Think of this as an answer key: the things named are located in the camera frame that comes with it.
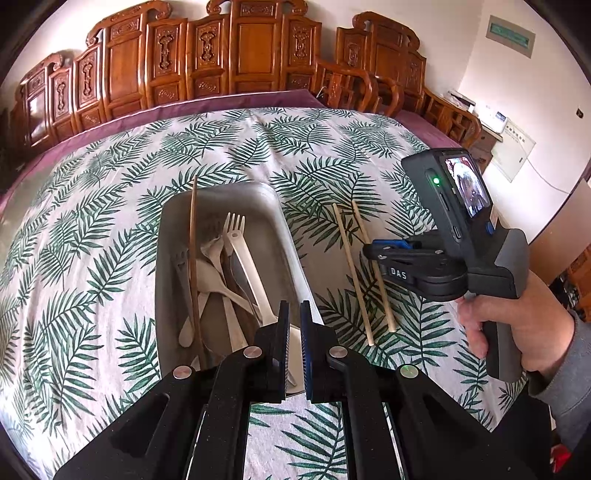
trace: black handheld device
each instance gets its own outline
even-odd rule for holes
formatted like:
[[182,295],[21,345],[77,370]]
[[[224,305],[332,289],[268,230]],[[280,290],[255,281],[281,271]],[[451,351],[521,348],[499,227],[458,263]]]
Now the black handheld device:
[[[483,294],[517,299],[525,290],[529,249],[525,234],[491,218],[493,202],[467,150],[437,148],[402,159],[402,167],[436,230],[400,240],[365,245],[382,275],[393,283],[435,301]],[[485,322],[490,376],[516,381],[521,353],[511,327]]]

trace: white wall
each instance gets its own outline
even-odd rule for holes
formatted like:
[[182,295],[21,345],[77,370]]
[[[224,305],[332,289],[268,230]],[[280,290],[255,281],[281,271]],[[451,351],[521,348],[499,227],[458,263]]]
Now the white wall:
[[[12,108],[19,80],[38,61],[60,50],[85,49],[88,31],[102,18],[141,0],[68,0],[33,35],[0,87],[0,109]],[[172,1],[173,16],[196,20],[206,15],[206,0]],[[373,10],[412,28],[427,57],[427,85],[446,92],[460,84],[479,25],[482,0],[316,0],[308,1],[308,17],[323,23],[322,50],[334,53],[336,27]]]
[[[485,37],[490,15],[535,33],[531,59]],[[501,111],[537,143],[512,183],[493,164],[484,175],[502,216],[531,241],[591,156],[591,86],[560,37],[523,0],[485,0],[459,90]]]

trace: purple sheet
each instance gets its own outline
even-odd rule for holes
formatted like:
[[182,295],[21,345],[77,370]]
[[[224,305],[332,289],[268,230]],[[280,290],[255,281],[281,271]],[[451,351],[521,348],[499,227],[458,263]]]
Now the purple sheet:
[[195,115],[197,113],[218,112],[235,108],[261,108],[261,107],[292,107],[292,108],[325,108],[308,90],[290,90],[288,92],[262,92],[243,93],[240,95],[226,95],[211,97],[188,102],[171,103],[152,108],[150,110],[134,113],[106,124],[98,125],[86,132],[75,135],[59,145],[50,148],[30,161],[8,189],[0,198],[0,218],[12,194],[18,185],[27,176],[34,174],[46,167],[55,165],[65,155],[84,147],[101,138],[115,135],[119,132],[149,124],[156,120],[165,120],[178,116]]
[[419,137],[430,148],[461,148],[461,145],[454,142],[416,113],[400,110],[400,113],[396,116],[396,120]]

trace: metal bolt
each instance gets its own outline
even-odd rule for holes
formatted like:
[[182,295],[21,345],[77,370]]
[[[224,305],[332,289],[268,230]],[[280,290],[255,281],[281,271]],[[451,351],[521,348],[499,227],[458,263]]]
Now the metal bolt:
[[193,373],[191,367],[187,367],[187,365],[180,365],[179,367],[173,370],[173,375],[177,380],[184,380],[188,378]]
[[347,356],[347,349],[344,346],[334,346],[329,350],[333,358],[343,358]]
[[244,349],[244,356],[246,358],[259,358],[262,355],[262,350],[257,346],[247,346]]
[[403,365],[400,367],[400,374],[404,378],[415,378],[418,375],[418,368],[414,365]]

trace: display screen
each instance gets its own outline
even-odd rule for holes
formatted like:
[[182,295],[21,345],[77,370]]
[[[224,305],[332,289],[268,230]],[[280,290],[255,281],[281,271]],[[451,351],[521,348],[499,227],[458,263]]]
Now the display screen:
[[445,163],[470,217],[491,206],[482,180],[474,171],[474,164],[467,157],[446,158]]

